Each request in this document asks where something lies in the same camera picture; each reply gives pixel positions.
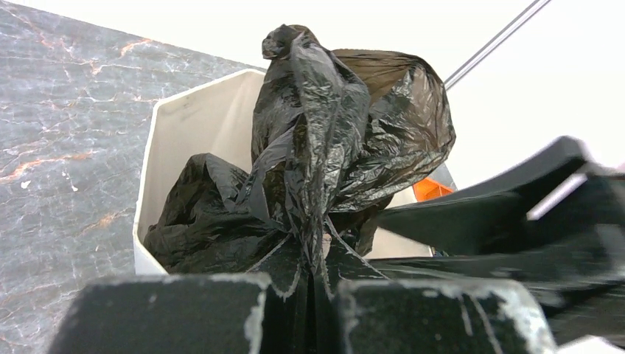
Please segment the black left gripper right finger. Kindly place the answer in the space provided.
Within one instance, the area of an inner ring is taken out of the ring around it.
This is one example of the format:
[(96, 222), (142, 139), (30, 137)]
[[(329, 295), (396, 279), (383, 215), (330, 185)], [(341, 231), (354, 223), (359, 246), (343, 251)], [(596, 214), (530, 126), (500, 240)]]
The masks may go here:
[(520, 283), (426, 269), (386, 276), (338, 237), (312, 239), (319, 353), (555, 353)]

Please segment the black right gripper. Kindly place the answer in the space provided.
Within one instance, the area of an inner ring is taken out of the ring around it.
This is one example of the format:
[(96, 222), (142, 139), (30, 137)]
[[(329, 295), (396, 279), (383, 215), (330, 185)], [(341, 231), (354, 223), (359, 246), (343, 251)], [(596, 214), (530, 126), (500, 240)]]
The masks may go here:
[[(377, 225), (450, 254), (485, 254), (521, 232), (526, 214), (588, 162), (561, 136), (519, 165), (433, 200), (382, 211)], [(542, 306), (558, 344), (598, 336), (624, 346), (624, 174), (590, 176), (541, 218), (550, 244), (491, 270), (521, 282)]]

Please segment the black plastic trash bag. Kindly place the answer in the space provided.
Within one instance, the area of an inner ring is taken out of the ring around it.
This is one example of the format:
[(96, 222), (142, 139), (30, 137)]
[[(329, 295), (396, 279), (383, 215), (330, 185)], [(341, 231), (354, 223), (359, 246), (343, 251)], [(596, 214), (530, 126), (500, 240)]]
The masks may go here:
[(326, 222), (365, 254), (371, 218), (455, 143), (444, 83), (418, 56), (329, 50), (286, 24), (262, 55), (251, 171), (191, 156), (144, 238), (170, 273), (245, 271), (285, 239), (316, 262)]

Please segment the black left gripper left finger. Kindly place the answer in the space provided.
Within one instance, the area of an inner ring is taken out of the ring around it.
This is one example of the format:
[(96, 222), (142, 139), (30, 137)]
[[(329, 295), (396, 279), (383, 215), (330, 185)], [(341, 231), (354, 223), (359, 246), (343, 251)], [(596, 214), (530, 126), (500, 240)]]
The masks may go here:
[(304, 353), (308, 274), (284, 239), (247, 272), (109, 277), (79, 292), (51, 353)]

